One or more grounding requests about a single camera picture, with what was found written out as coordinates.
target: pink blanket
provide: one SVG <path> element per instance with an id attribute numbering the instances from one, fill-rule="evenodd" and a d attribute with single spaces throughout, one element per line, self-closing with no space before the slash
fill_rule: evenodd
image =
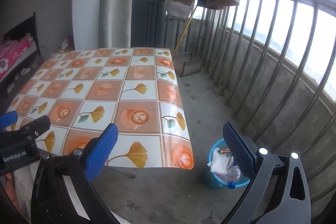
<path id="1" fill-rule="evenodd" d="M 32 45 L 32 41 L 33 38 L 27 34 L 20 41 L 8 41 L 0 46 L 0 79 L 23 52 Z"/>

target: black headboard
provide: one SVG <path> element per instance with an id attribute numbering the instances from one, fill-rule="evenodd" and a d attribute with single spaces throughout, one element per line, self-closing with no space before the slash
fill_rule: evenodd
<path id="1" fill-rule="evenodd" d="M 33 37 L 37 50 L 40 53 L 40 47 L 37 40 L 37 32 L 36 32 L 36 20 L 35 20 L 35 11 L 32 17 L 27 18 L 25 21 L 21 22 L 19 25 L 15 26 L 9 32 L 7 32 L 3 39 L 4 41 L 8 40 L 20 40 L 23 38 L 27 33 Z"/>

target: concrete floor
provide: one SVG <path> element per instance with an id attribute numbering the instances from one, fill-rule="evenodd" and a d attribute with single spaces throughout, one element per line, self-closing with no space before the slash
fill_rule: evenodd
<path id="1" fill-rule="evenodd" d="M 178 168 L 125 168 L 126 175 L 105 167 L 93 181 L 105 204 L 131 224 L 214 224 L 233 208 L 245 187 L 211 189 L 202 180 L 211 146 L 222 138 L 222 126 L 231 111 L 212 86 L 209 75 L 200 72 L 178 78 L 186 122 L 194 152 L 192 170 Z"/>

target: metal bolt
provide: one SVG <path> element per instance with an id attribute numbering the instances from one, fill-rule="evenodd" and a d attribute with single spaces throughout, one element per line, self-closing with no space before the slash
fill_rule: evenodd
<path id="1" fill-rule="evenodd" d="M 45 153 L 45 154 L 43 154 L 42 159 L 47 160 L 49 157 L 50 157 L 50 154 Z"/>
<path id="2" fill-rule="evenodd" d="M 81 148 L 76 148 L 76 149 L 73 151 L 73 154 L 76 155 L 76 156 L 79 156 L 82 152 L 83 152 L 83 149 L 81 149 Z"/>

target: railing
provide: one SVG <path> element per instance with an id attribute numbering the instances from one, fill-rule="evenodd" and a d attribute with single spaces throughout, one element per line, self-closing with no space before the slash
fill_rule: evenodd
<path id="1" fill-rule="evenodd" d="M 283 65 L 286 65 L 287 67 L 290 67 L 291 70 L 293 71 L 294 77 L 291 80 L 290 85 L 287 88 L 287 90 L 286 90 L 283 98 L 281 99 L 280 103 L 276 106 L 275 110 L 270 114 L 269 118 L 263 124 L 262 128 L 256 132 L 256 135 L 254 136 L 253 141 L 257 141 L 258 139 L 260 139 L 261 136 L 263 136 L 265 134 L 266 130 L 272 124 L 274 119 L 278 116 L 278 114 L 281 112 L 281 110 L 283 110 L 283 108 L 286 105 L 286 103 L 288 102 L 290 96 L 293 94 L 293 91 L 297 87 L 299 81 L 302 80 L 302 82 L 305 83 L 312 90 L 313 96 L 311 97 L 309 102 L 306 104 L 304 110 L 301 112 L 298 119 L 291 125 L 291 127 L 287 131 L 285 131 L 281 134 L 281 137 L 271 147 L 271 151 L 277 150 L 289 137 L 291 137 L 293 135 L 293 133 L 296 131 L 296 129 L 307 118 L 307 116 L 311 112 L 311 110 L 312 110 L 313 106 L 316 104 L 316 102 L 318 100 L 321 100 L 324 103 L 324 105 L 327 107 L 327 109 L 329 110 L 329 112 L 331 114 L 331 118 L 327 122 L 327 124 L 320 130 L 320 132 L 317 133 L 317 135 L 311 141 L 311 143 L 302 150 L 301 154 L 302 154 L 302 156 L 305 156 L 307 154 L 307 152 L 310 151 L 321 140 L 321 138 L 325 135 L 327 130 L 330 128 L 330 126 L 334 122 L 335 115 L 336 115 L 335 114 L 335 102 L 332 101 L 329 98 L 329 96 L 323 92 L 325 84 L 327 83 L 328 77 L 329 77 L 331 69 L 333 67 L 335 56 L 336 56 L 336 39 L 335 39 L 335 42 L 334 42 L 334 46 L 333 46 L 333 49 L 332 49 L 332 53 L 330 55 L 330 59 L 329 59 L 327 68 L 326 68 L 326 70 L 323 74 L 323 77 L 322 77 L 320 83 L 317 85 L 308 75 L 306 75 L 303 72 L 303 69 L 304 69 L 305 64 L 307 62 L 308 55 L 309 55 L 309 52 L 310 52 L 310 49 L 311 49 L 313 37 L 314 37 L 318 10 L 322 10 L 324 12 L 327 12 L 330 15 L 336 16 L 336 0 L 292 0 L 293 1 L 293 10 L 292 10 L 292 15 L 291 15 L 289 28 L 288 28 L 288 31 L 287 31 L 287 36 L 286 36 L 285 43 L 283 45 L 281 53 L 277 53 L 274 50 L 272 50 L 271 48 L 269 48 L 269 45 L 270 45 L 270 41 L 271 41 L 271 37 L 272 37 L 272 33 L 273 33 L 273 28 L 274 28 L 274 24 L 275 24 L 277 12 L 278 12 L 279 1 L 280 0 L 275 0 L 273 16 L 272 16 L 272 19 L 271 19 L 271 23 L 270 23 L 270 27 L 269 27 L 269 31 L 268 31 L 265 43 L 261 43 L 261 42 L 258 42 L 258 41 L 255 40 L 263 0 L 259 0 L 259 6 L 258 6 L 256 18 L 255 18 L 255 24 L 254 24 L 253 31 L 252 31 L 252 34 L 251 34 L 250 37 L 247 37 L 246 35 L 244 35 L 244 27 L 245 27 L 245 23 L 246 23 L 247 11 L 248 11 L 250 0 L 247 0 L 247 2 L 246 2 L 244 17 L 243 17 L 243 21 L 242 21 L 241 29 L 240 29 L 239 33 L 234 30 L 236 16 L 237 16 L 237 12 L 238 12 L 238 6 L 235 8 L 235 13 L 234 13 L 231 28 L 226 27 L 227 20 L 228 20 L 228 14 L 229 14 L 228 9 L 224 9 L 224 10 L 219 12 L 220 14 L 219 14 L 219 18 L 218 18 L 218 21 L 217 21 L 216 24 L 215 24 L 215 20 L 214 20 L 216 11 L 208 10 L 207 13 L 206 13 L 206 17 L 204 18 L 205 10 L 203 9 L 203 14 L 202 14 L 201 23 L 200 23 L 199 32 L 198 32 L 198 38 L 195 41 L 196 52 L 198 54 L 203 53 L 203 58 L 204 58 L 203 65 L 205 67 L 205 71 L 209 72 L 209 69 L 212 68 L 209 78 L 212 79 L 212 80 L 214 79 L 214 86 L 218 86 L 219 83 L 220 83 L 220 80 L 222 78 L 224 78 L 224 81 L 222 83 L 223 85 L 222 85 L 222 87 L 219 91 L 220 95 L 224 95 L 224 91 L 228 88 L 229 79 L 232 76 L 232 70 L 233 70 L 234 66 L 236 65 L 237 55 L 238 55 L 239 49 L 241 47 L 241 43 L 242 43 L 243 38 L 244 38 L 244 40 L 247 40 L 249 42 L 246 53 L 245 53 L 245 56 L 244 56 L 244 59 L 241 63 L 238 75 L 237 75 L 237 77 L 234 81 L 233 86 L 230 88 L 229 95 L 225 97 L 225 104 L 230 105 L 230 101 L 232 100 L 232 97 L 234 96 L 234 94 L 237 90 L 237 87 L 238 87 L 239 83 L 241 82 L 241 79 L 242 79 L 243 73 L 246 69 L 246 65 L 247 65 L 248 59 L 250 57 L 252 48 L 257 45 L 262 50 L 262 53 L 260 54 L 260 57 L 258 59 L 258 63 L 256 65 L 256 67 L 254 68 L 253 73 L 252 73 L 252 77 L 250 78 L 249 83 L 247 85 L 247 89 L 243 93 L 243 96 L 240 98 L 240 102 L 238 102 L 237 107 L 233 110 L 233 114 L 232 114 L 233 118 L 237 117 L 238 113 L 243 108 L 246 99 L 250 95 L 251 90 L 256 83 L 257 77 L 261 72 L 261 67 L 262 67 L 262 64 L 265 61 L 266 55 L 271 55 L 273 58 L 276 59 L 277 63 L 276 63 L 275 69 L 273 70 L 272 76 L 270 77 L 270 79 L 269 79 L 269 81 L 266 85 L 266 88 L 263 90 L 262 95 L 260 96 L 258 102 L 254 105 L 250 114 L 243 121 L 243 124 L 240 128 L 241 132 L 243 132 L 246 129 L 246 127 L 249 125 L 249 123 L 251 123 L 252 119 L 255 117 L 256 113 L 258 112 L 258 110 L 260 109 L 262 104 L 264 103 L 265 98 L 269 94 L 271 88 L 273 87 L 274 82 L 276 81 L 276 79 L 279 76 L 280 68 Z M 309 38 L 308 38 L 308 41 L 307 41 L 307 44 L 306 44 L 306 47 L 305 47 L 304 54 L 302 56 L 300 64 L 298 66 L 295 66 L 292 62 L 290 62 L 290 60 L 286 59 L 286 52 L 288 50 L 289 42 L 290 42 L 292 31 L 293 31 L 293 26 L 294 26 L 294 21 L 295 21 L 295 16 L 296 16 L 296 12 L 297 12 L 298 3 L 303 3 L 303 4 L 306 4 L 306 5 L 312 6 L 314 8 L 314 12 L 313 12 L 313 19 L 312 19 L 312 24 L 311 24 L 311 28 L 310 28 L 310 35 L 309 35 Z M 169 20 L 166 21 L 166 31 L 168 29 L 168 22 L 169 22 Z M 204 34 L 203 39 L 201 39 L 202 28 L 203 28 L 204 23 L 205 23 L 205 31 L 203 32 L 203 34 Z M 222 30 L 222 33 L 221 33 L 221 38 L 219 39 L 218 42 L 216 42 L 216 40 L 217 40 L 216 38 L 218 36 L 218 33 L 219 33 L 219 30 L 220 30 L 221 26 L 223 27 L 223 30 Z M 228 34 L 228 39 L 226 41 L 225 50 L 224 50 L 224 53 L 220 56 L 219 49 L 220 49 L 220 46 L 225 43 L 224 37 L 225 37 L 226 32 L 228 32 L 228 31 L 230 31 L 230 33 Z M 179 33 L 179 24 L 177 25 L 177 34 L 178 33 Z M 232 44 L 234 34 L 238 35 L 238 40 L 236 42 L 236 47 L 235 47 L 235 50 L 233 52 L 233 55 L 231 57 L 230 65 L 229 65 L 228 68 L 225 68 L 224 66 L 226 64 L 226 61 L 228 61 L 229 48 Z M 223 75 L 224 69 L 226 69 L 226 75 L 225 76 Z M 307 174 L 308 180 L 312 180 L 313 178 L 315 178 L 317 176 L 317 174 L 319 174 L 322 170 L 325 170 L 327 167 L 329 167 L 335 160 L 336 160 L 336 154 L 334 154 L 332 157 L 330 157 L 330 159 L 328 159 L 317 170 L 315 170 L 311 174 Z M 322 193 L 319 193 L 317 196 L 312 198 L 312 200 L 311 200 L 312 203 L 321 199 L 322 197 L 324 197 L 326 194 L 330 193 L 334 189 L 336 189 L 336 183 L 334 183 L 328 189 L 326 189 Z"/>

